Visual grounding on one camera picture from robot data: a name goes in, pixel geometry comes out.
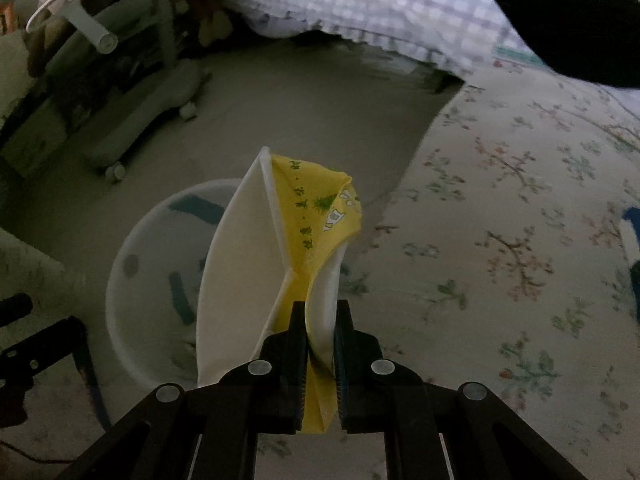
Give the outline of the black garment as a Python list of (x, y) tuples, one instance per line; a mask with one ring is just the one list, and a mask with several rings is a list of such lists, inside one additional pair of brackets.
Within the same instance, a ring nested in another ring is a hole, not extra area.
[(594, 84), (639, 87), (639, 0), (495, 0), (555, 72)]

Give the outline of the floral bed sheet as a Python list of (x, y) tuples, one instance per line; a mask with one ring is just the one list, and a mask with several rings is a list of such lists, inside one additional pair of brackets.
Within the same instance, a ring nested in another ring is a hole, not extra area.
[(340, 292), (389, 358), (482, 382), (586, 477), (634, 479), (638, 203), (638, 92), (502, 63), (434, 119)]

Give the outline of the yellow white tissue pack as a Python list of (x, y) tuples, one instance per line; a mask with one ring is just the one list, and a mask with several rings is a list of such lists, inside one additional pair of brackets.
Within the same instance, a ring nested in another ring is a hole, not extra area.
[(340, 271), (361, 221), (348, 174), (260, 150), (209, 246), (196, 315), (199, 386), (256, 359), (300, 301), (310, 342), (302, 430), (328, 431)]

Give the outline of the blue white box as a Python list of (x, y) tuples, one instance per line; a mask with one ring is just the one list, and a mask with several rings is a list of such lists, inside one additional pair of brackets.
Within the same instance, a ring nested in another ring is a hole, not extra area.
[(631, 288), (639, 301), (639, 263), (640, 263), (640, 209), (630, 207), (623, 212), (620, 220), (620, 238), (628, 261)]

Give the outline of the grey office chair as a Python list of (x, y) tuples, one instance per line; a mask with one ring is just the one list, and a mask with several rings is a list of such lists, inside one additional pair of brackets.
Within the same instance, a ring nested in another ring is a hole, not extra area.
[(1, 119), (1, 181), (18, 185), (69, 136), (95, 138), (87, 165), (120, 181), (157, 117), (194, 114), (204, 72), (180, 60), (171, 0), (48, 0), (15, 39), (26, 91)]

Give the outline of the purple plaid pillow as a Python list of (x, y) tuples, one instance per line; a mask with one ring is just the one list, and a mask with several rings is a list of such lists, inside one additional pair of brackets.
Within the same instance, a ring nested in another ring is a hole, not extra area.
[(502, 63), (541, 68), (494, 0), (229, 0), (265, 36), (320, 30), (460, 78)]

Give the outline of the white trash bin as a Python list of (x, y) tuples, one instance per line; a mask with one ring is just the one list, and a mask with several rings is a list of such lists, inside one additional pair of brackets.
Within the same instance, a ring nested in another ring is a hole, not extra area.
[(198, 384), (195, 329), (210, 243), (238, 179), (186, 188), (152, 207), (119, 248), (105, 322), (120, 364), (142, 388)]

